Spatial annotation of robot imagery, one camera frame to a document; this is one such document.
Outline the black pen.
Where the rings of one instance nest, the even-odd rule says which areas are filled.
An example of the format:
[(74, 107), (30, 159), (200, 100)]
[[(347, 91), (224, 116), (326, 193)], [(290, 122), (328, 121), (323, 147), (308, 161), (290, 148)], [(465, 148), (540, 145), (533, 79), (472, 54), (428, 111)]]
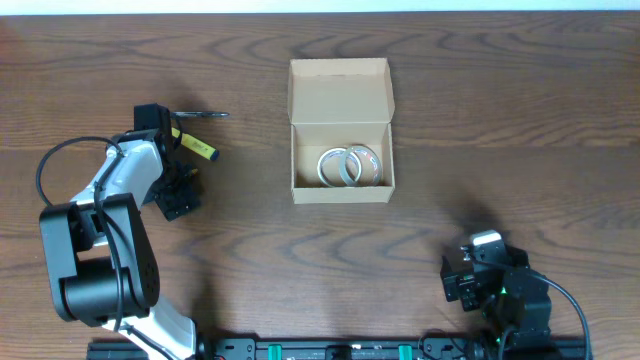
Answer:
[(228, 112), (215, 111), (176, 111), (170, 113), (171, 118), (227, 118), (230, 116)]

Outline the yellow highlighter marker black cap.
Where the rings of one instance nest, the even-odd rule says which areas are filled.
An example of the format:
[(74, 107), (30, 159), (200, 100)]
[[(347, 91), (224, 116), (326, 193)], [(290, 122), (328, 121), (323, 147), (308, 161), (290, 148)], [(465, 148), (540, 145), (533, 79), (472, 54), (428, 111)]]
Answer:
[(216, 161), (219, 157), (220, 152), (218, 149), (190, 134), (181, 132), (177, 128), (173, 128), (172, 135), (176, 140), (179, 140), (181, 146), (186, 147), (203, 158), (210, 161)]

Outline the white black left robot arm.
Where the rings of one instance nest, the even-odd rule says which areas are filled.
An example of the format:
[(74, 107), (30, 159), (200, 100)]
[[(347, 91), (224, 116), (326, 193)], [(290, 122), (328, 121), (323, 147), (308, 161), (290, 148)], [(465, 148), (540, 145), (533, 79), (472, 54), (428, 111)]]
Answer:
[(157, 103), (136, 106), (133, 129), (105, 139), (90, 184), (66, 203), (48, 202), (39, 227), (60, 318), (121, 334), (150, 359), (212, 359), (196, 323), (162, 296), (140, 215), (154, 202), (172, 221), (200, 204), (195, 168), (175, 157), (177, 122)]

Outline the white tape roll purple print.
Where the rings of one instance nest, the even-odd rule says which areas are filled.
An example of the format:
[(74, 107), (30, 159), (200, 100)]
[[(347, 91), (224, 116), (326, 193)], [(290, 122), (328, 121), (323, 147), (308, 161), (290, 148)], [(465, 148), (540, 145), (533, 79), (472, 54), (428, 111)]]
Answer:
[[(321, 183), (327, 187), (347, 186), (340, 177), (340, 157), (346, 150), (344, 147), (334, 147), (326, 150), (318, 159), (316, 171)], [(352, 177), (355, 177), (358, 169), (353, 158), (347, 160), (347, 166)]]

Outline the clear brown packing tape roll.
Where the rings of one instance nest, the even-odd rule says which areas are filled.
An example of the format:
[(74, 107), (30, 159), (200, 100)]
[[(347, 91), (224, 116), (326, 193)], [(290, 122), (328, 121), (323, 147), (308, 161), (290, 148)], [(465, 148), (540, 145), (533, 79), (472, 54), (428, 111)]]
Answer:
[[(339, 174), (341, 179), (348, 187), (360, 186), (362, 164), (360, 163), (360, 159), (358, 157), (359, 154), (363, 155), (372, 164), (373, 177), (369, 182), (369, 186), (377, 186), (382, 179), (382, 161), (372, 149), (364, 145), (350, 146), (342, 153), (339, 165)], [(351, 176), (349, 168), (347, 166), (347, 160), (349, 158), (353, 158), (357, 165), (358, 172), (355, 177)]]

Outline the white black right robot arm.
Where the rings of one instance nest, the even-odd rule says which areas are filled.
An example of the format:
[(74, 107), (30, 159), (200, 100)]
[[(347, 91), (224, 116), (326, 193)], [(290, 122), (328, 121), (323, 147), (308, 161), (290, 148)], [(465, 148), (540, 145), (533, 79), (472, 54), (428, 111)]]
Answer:
[(469, 245), (465, 254), (468, 266), (453, 266), (442, 259), (446, 300), (459, 301), (465, 312), (480, 311), (491, 335), (507, 336), (507, 352), (549, 347), (549, 286), (536, 278), (527, 253), (499, 242)]

